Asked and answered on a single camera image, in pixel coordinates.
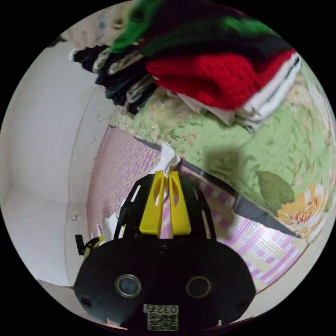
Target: white cloth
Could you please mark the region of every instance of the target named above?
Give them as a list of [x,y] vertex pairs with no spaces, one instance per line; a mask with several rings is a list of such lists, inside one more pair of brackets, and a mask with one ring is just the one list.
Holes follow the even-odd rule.
[[245,126],[250,133],[254,133],[266,119],[279,107],[279,105],[284,100],[286,94],[289,92],[290,88],[293,86],[295,77],[299,73],[302,65],[301,57],[299,57],[299,61],[292,65],[289,71],[286,74],[286,78],[281,82],[281,84],[277,87],[275,92],[269,97],[269,99],[261,106],[261,108],[256,111],[255,114],[244,118],[240,118],[240,114],[237,113],[238,118],[236,118],[236,122]]
[[227,111],[218,107],[204,105],[198,100],[188,97],[184,94],[178,93],[178,96],[194,111],[197,113],[201,112],[202,108],[207,109],[216,115],[220,120],[225,122],[227,125],[232,125],[235,120],[235,111]]
[[70,54],[69,54],[69,60],[71,60],[71,61],[74,61],[74,55],[75,55],[75,53],[77,52],[78,50],[75,48],[75,49],[72,49],[71,51],[70,51]]
[[241,117],[249,117],[254,111],[259,111],[263,105],[276,92],[278,87],[284,82],[288,73],[297,58],[300,58],[297,53],[294,53],[291,58],[284,62],[274,77],[257,93],[255,93],[241,108],[238,108],[236,113]]
[[[153,168],[149,174],[155,174],[156,171],[160,171],[163,170],[163,173],[165,175],[165,177],[168,177],[169,172],[171,170],[173,170],[174,168],[176,168],[176,166],[181,162],[181,158],[174,152],[174,150],[172,149],[172,147],[167,143],[164,142],[162,144],[161,147],[161,156],[160,156],[160,161],[159,163],[156,165],[155,168]],[[134,200],[138,194],[140,188],[138,188],[136,190],[136,192],[134,193],[132,200]],[[166,197],[168,196],[168,186],[165,185],[164,188],[164,192],[163,192],[163,200],[166,199]],[[121,201],[121,205],[120,208],[123,206],[123,204],[125,203],[126,199],[123,199]],[[118,222],[118,216],[119,216],[120,210],[118,212],[115,212],[114,214],[112,214],[109,218],[106,218],[104,221],[104,237],[105,237],[105,241],[110,241],[113,239],[114,237],[114,233],[116,231],[116,227],[117,227],[117,222]],[[121,238],[123,234],[123,231],[120,231],[119,234],[119,238]]]

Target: pink checkered mat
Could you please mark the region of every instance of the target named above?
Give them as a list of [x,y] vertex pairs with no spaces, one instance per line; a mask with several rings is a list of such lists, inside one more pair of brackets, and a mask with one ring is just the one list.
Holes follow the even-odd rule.
[[[87,203],[90,234],[97,235],[96,224],[119,211],[121,201],[135,181],[151,171],[159,158],[159,151],[140,143],[129,133],[116,128],[107,130],[91,177]],[[238,215],[228,220],[225,209],[231,207],[233,197],[186,167],[181,167],[180,171],[200,185],[211,209],[217,240],[244,259],[257,291],[279,279],[304,252],[307,243],[301,239]],[[167,198],[163,208],[162,238],[171,237],[169,206]]]

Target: printed number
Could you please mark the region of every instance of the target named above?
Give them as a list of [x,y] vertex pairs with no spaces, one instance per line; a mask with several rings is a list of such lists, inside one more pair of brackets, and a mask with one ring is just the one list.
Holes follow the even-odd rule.
[[155,313],[161,315],[170,315],[170,314],[178,314],[179,306],[159,306],[156,304],[144,304],[143,305],[144,313]]

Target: qr code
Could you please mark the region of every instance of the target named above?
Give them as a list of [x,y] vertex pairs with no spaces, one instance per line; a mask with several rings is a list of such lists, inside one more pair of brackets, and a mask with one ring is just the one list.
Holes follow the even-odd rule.
[[148,330],[178,331],[179,315],[148,314]]

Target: stack of clothes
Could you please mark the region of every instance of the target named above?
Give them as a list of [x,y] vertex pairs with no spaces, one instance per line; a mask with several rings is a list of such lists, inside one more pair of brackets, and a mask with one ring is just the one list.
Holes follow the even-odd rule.
[[70,54],[74,62],[92,73],[98,74],[96,84],[105,87],[105,96],[115,105],[127,106],[132,114],[140,111],[157,88],[154,78],[145,68],[148,59],[136,47],[126,47],[115,54],[106,46],[74,50]]
[[73,58],[133,114],[162,86],[194,112],[205,108],[251,133],[281,104],[301,68],[300,56],[269,27],[207,0],[139,0],[110,46]]

